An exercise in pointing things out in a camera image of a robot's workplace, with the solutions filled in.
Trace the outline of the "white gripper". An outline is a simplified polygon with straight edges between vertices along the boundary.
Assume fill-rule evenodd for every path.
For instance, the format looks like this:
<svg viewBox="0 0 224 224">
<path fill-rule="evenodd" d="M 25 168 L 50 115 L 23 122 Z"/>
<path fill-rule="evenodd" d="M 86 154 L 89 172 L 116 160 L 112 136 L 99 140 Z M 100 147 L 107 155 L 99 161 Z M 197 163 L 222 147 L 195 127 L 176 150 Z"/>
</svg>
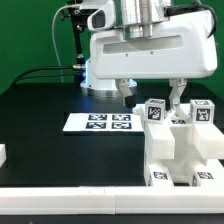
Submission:
<svg viewBox="0 0 224 224">
<path fill-rule="evenodd" d="M 207 77 L 217 68 L 213 19 L 209 11 L 170 17 L 148 38 L 126 40 L 118 29 L 97 32 L 90 42 L 90 65 L 99 79 L 116 79 L 123 105 L 136 106 L 128 79 L 170 79 L 169 110 L 177 114 L 185 78 Z"/>
</svg>

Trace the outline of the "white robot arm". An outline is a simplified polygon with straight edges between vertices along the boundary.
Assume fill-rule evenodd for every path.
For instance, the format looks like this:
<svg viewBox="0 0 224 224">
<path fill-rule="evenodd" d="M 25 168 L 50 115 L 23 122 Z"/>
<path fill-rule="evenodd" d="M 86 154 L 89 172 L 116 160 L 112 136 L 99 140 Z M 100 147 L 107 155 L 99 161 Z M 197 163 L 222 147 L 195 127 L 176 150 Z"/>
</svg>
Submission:
<svg viewBox="0 0 224 224">
<path fill-rule="evenodd" d="M 201 78 L 217 68 L 217 18 L 200 0 L 83 0 L 80 10 L 90 12 L 88 77 L 113 80 L 128 108 L 131 79 Z"/>
</svg>

